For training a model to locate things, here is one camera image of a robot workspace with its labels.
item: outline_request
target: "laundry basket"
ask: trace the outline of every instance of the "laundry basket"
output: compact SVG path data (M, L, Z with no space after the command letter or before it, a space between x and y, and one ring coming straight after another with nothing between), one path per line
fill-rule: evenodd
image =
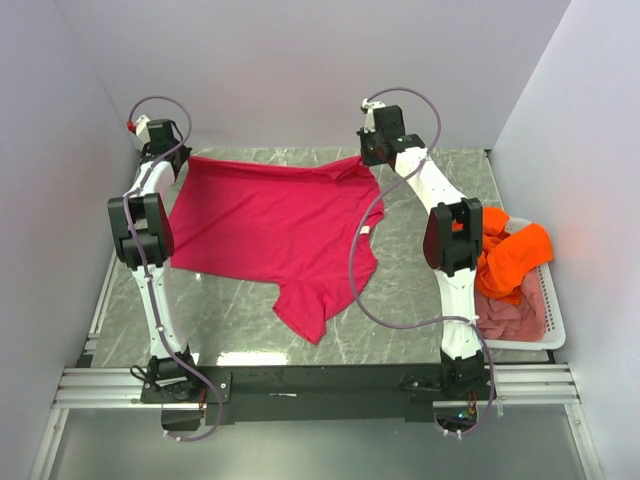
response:
M522 218L510 218L506 225L509 233L515 233L529 225L529 220ZM546 330L544 336L537 342L516 342L513 340L487 340L487 344L491 348L511 348L514 350L555 350L564 345L566 334L562 323L562 315L558 307L558 297L556 290L553 288L553 280L551 279L551 271L549 264L545 263L538 268L538 277L540 278L540 286L542 287L542 296L545 304L545 324Z

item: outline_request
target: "wall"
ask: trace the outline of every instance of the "wall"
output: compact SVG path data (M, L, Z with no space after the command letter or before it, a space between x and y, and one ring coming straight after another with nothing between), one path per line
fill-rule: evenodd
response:
M57 1L120 115L150 93L179 98L196 147L357 145L362 98L398 84L437 103L441 146L493 147L569 4ZM387 99L433 135L419 100Z
M0 2L0 465L26 478L110 254L132 148L50 0Z
M508 210L545 225L576 377L608 477L636 478L640 4L573 0L492 154Z

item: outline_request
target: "red t-shirt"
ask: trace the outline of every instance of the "red t-shirt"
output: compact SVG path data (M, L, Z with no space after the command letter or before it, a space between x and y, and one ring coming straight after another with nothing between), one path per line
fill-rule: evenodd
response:
M175 242L171 264L277 283L274 312L317 344L326 321L353 301L349 248L362 215L379 193L360 157L316 168L191 157L170 215ZM366 225L372 228L383 212L380 202ZM359 292L376 263L369 235L363 233L355 259Z

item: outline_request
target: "gray floor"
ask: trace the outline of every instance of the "gray floor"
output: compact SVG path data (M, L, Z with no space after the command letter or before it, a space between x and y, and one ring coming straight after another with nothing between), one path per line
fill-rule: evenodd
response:
M149 410L72 410L52 479L498 479L585 477L563 406L505 407L462 442L401 420L223 426L198 443L162 437Z
M323 165L356 155L355 149L212 149L200 155L294 166ZM482 150L436 151L433 158L449 180L485 205L500 205L489 163ZM382 188L398 177L376 167ZM165 202L170 208L186 169ZM372 244L379 260L362 298L382 318L409 323L438 315L440 294L422 254L427 215L411 189L401 187L385 201L385 218ZM294 334L272 312L278 296L273 284L239 281L174 269L177 313L192 351L203 365L309 365L439 362L441 326L388 330L372 323L357 306L330 320L318 346ZM140 295L131 274L118 263L101 315L102 330L92 366L146 364L149 333ZM497 350L497 361L547 361L544 351Z

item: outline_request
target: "tabletop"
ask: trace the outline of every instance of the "tabletop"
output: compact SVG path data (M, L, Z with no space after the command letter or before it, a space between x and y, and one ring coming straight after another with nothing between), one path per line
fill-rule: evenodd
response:
M206 149L200 156L289 166L318 166L358 154L349 148ZM483 150L435 150L432 158L449 181L484 205L501 206ZM381 188L398 176L373 167ZM183 168L165 198L170 210L184 183ZM377 316L413 323L441 313L440 291L422 253L427 213L404 185L385 198L385 217L371 243L378 267L362 294ZM327 334L312 345L272 311L278 286L172 269L176 313L201 365L331 365L440 361L442 326L390 330L369 320L352 304L327 323ZM140 293L128 269L117 262L100 307L100 335L93 367L146 365L149 331ZM494 350L498 362L545 362L546 351Z

